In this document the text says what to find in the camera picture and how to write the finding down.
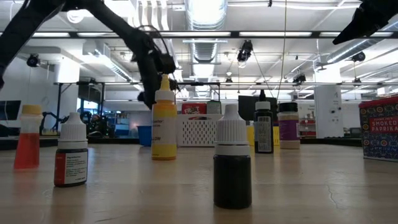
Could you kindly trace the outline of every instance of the purple label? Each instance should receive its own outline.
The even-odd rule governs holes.
[[[299,121],[298,120],[279,121],[279,139],[281,141],[300,140]]]

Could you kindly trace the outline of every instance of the monitor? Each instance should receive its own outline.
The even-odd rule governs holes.
[[[20,100],[0,101],[0,121],[15,121],[18,118]]]
[[[243,120],[254,121],[254,112],[256,112],[256,102],[258,100],[258,96],[238,96],[238,111]],[[277,121],[278,106],[276,98],[267,97],[266,101],[270,102],[273,119]]]

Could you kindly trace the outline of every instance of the smoked paprika tin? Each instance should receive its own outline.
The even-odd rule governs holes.
[[[398,162],[398,97],[361,103],[363,156]]]

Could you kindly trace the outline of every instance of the white bottle cap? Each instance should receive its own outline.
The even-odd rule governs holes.
[[[268,101],[256,102],[256,110],[271,110],[271,103]]]
[[[59,149],[87,148],[86,124],[81,122],[80,113],[70,113],[68,121],[62,124],[58,139]]]
[[[169,76],[167,74],[162,75],[162,83],[160,89],[155,92],[155,101],[168,100],[174,101],[174,92],[170,90]]]
[[[217,144],[245,145],[248,143],[246,136],[246,122],[238,114],[237,105],[226,105],[224,116],[217,121]]]
[[[237,105],[226,105],[224,116],[217,121],[216,155],[250,155],[246,122],[238,114]]]

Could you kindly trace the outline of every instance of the red box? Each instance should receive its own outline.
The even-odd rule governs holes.
[[[398,162],[398,97],[359,105],[363,155]]]
[[[183,103],[181,112],[182,114],[206,114],[206,103]]]

